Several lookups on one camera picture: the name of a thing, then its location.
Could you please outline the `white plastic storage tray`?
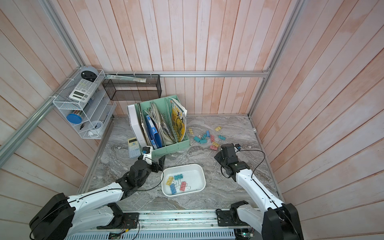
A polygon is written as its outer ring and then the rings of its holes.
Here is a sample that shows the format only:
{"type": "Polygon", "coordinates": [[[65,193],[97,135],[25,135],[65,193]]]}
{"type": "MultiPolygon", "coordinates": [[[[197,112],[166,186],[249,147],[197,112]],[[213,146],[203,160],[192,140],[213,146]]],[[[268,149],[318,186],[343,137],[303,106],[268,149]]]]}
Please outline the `white plastic storage tray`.
{"type": "Polygon", "coordinates": [[[164,178],[161,184],[162,192],[167,197],[176,197],[186,194],[198,193],[204,190],[206,187],[206,179],[203,168],[198,164],[189,164],[167,168],[163,171],[162,177],[164,178]],[[177,193],[172,195],[170,186],[166,185],[166,181],[168,177],[179,174],[182,174],[183,178],[181,180],[173,181],[173,184],[176,186],[177,193]],[[191,189],[189,191],[181,192],[179,190],[181,182],[187,182],[191,189]]]}

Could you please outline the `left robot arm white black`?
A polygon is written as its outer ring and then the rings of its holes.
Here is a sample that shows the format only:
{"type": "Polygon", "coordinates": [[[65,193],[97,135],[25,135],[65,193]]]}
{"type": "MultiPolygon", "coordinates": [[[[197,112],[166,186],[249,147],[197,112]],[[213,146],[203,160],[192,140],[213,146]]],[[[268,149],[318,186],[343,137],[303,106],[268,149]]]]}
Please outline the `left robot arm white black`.
{"type": "Polygon", "coordinates": [[[103,188],[74,196],[53,196],[30,221],[30,239],[63,240],[92,228],[123,228],[125,215],[117,202],[140,192],[151,173],[164,170],[165,159],[155,162],[142,155],[129,172],[103,188]]]}

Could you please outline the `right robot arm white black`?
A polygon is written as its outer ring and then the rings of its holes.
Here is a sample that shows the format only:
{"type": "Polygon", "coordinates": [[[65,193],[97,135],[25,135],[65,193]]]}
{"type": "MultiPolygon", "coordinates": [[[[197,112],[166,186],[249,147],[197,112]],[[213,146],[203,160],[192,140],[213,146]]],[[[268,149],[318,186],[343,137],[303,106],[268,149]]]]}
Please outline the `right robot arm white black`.
{"type": "Polygon", "coordinates": [[[249,165],[241,162],[237,153],[241,146],[221,145],[215,160],[226,178],[239,184],[256,203],[253,208],[246,201],[233,203],[228,211],[216,210],[218,225],[250,226],[264,240],[304,239],[298,210],[293,204],[285,204],[274,196],[256,177],[249,165]]]}

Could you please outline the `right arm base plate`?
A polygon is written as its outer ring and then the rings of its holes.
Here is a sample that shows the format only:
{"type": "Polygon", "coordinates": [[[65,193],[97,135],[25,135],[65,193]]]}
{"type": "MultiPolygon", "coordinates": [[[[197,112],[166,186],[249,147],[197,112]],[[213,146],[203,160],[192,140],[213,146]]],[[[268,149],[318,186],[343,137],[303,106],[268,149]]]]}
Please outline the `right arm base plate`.
{"type": "Polygon", "coordinates": [[[241,225],[234,221],[231,211],[223,211],[221,209],[216,209],[215,213],[217,215],[217,222],[219,227],[234,227],[241,225]]]}

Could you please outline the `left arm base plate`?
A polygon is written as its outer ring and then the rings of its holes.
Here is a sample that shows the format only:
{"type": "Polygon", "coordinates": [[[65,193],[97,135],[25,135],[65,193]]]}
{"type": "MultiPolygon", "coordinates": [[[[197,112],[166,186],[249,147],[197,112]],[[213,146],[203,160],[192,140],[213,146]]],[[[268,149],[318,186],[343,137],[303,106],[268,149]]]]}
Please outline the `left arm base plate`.
{"type": "Polygon", "coordinates": [[[98,230],[110,229],[136,229],[138,227],[139,213],[123,213],[113,220],[107,226],[99,226],[98,230]]]}

